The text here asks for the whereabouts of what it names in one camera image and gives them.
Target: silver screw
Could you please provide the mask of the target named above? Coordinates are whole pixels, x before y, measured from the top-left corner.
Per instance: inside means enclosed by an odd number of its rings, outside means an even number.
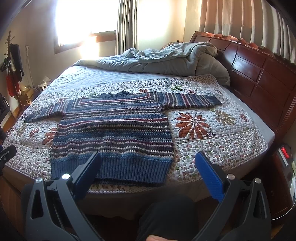
[[[235,179],[235,175],[229,173],[229,174],[227,174],[227,178],[228,178],[229,180],[234,180],[234,179]]]
[[[257,178],[257,177],[256,177],[256,178],[255,178],[255,182],[258,183],[258,184],[260,184],[262,181],[261,181],[260,178]]]
[[[35,182],[36,182],[36,183],[40,183],[40,182],[42,182],[42,178],[37,177],[36,180],[35,180]]]
[[[64,175],[62,175],[62,179],[63,180],[68,180],[70,178],[70,174],[69,173],[65,173]]]

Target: red bag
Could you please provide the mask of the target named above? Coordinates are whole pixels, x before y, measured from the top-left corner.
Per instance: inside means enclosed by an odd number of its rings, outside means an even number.
[[[10,96],[15,96],[19,92],[20,86],[18,84],[17,76],[15,74],[13,76],[12,74],[6,76],[6,84]]]

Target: wooden window sill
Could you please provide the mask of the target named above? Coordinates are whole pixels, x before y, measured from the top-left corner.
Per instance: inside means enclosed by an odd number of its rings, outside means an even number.
[[[114,31],[107,31],[107,32],[101,32],[101,33],[96,33],[96,34],[91,34],[91,37],[96,36],[96,42],[106,42],[106,41],[114,41],[116,39],[116,30]],[[74,44],[65,44],[59,46],[58,43],[58,38],[57,36],[54,37],[54,54],[77,48],[83,44],[82,42],[79,43],[74,43]]]

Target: gray comforter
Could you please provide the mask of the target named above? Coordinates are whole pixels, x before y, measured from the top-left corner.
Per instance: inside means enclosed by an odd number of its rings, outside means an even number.
[[[202,54],[217,56],[217,49],[210,42],[180,43],[163,50],[131,48],[122,55],[103,57],[97,60],[79,60],[74,66],[97,66],[102,69],[123,72],[144,72],[178,76],[193,76]]]

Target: window frame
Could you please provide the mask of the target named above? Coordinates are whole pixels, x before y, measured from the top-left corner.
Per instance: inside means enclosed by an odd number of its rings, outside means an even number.
[[[95,34],[90,34],[90,37],[96,37],[96,42],[106,42],[106,41],[115,41],[116,40],[116,30],[113,31],[106,31],[106,32],[99,32]],[[59,46],[59,40],[57,35],[57,30],[54,25],[54,54],[61,53],[63,51],[77,48],[83,44],[83,41],[78,43],[72,43],[72,44],[64,44]]]

